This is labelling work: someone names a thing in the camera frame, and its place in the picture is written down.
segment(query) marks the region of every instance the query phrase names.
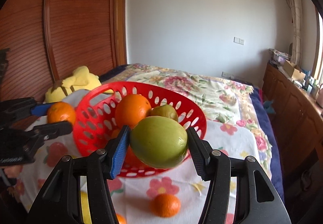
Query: stuffed animal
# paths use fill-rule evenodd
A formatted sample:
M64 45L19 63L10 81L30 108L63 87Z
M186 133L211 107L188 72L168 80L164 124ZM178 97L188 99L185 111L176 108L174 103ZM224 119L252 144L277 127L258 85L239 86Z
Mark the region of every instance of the stuffed animal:
M46 92L45 101L46 103L62 101L65 97L76 90L92 90L98 86L101 86L99 77L90 73L86 66L82 66L75 69L72 76L64 80L56 81L55 84Z

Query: red plastic basket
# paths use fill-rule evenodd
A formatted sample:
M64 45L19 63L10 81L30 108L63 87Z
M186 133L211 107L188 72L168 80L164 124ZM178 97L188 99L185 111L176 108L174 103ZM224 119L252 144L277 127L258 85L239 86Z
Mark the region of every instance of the red plastic basket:
M114 91L112 96L98 103L90 103L91 100L95 100L96 96L109 89ZM110 140L112 131L117 128L114 118L115 108L122 97L127 94L143 95L149 100L152 108L164 104L174 106L179 116L179 123L185 129L194 126L200 138L204 138L206 133L205 115L199 106L190 99L154 85L125 81L113 82L90 91L76 108L77 121L73 128L73 137L82 156L88 156L98 148L103 148ZM135 168L124 163L119 176L146 177L166 170L150 167Z

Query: floral bedspread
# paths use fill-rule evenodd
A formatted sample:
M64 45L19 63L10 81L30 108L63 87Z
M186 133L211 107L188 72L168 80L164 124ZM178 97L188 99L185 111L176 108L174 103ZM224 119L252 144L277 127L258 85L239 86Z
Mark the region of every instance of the floral bedspread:
M252 86L143 64L129 65L125 71L107 82L120 80L157 85L178 92L199 105L206 119L250 130L256 139L260 163L271 178L271 145L259 126L249 96L253 91Z

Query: navy blue blanket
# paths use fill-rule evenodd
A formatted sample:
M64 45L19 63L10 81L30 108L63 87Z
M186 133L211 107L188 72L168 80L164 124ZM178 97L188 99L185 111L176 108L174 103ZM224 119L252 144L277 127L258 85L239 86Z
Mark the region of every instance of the navy blue blanket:
M272 174L271 182L274 185L275 189L277 190L282 201L284 202L282 171L280 168L279 152L278 152L278 147L274 136L274 132L271 127L269 117L261 103L259 90L254 88L253 93L250 94L250 98L257 114L259 126L261 127L263 132L267 135L269 143L272 145L272 148L271 148L272 159L270 163L270 170Z

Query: metal screw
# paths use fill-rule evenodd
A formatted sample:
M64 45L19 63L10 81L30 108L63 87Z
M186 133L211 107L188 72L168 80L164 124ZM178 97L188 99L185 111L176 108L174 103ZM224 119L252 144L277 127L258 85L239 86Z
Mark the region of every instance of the metal screw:
M99 155L102 155L105 153L105 149L104 148L99 148L97 151L96 151L97 154Z
M247 156L247 160L249 162L255 162L256 161L256 159L253 156Z
M215 149L215 150L212 151L212 155L213 156L220 156L221 155L221 151Z
M62 161L67 162L71 159L70 155L65 155L64 157L62 157Z

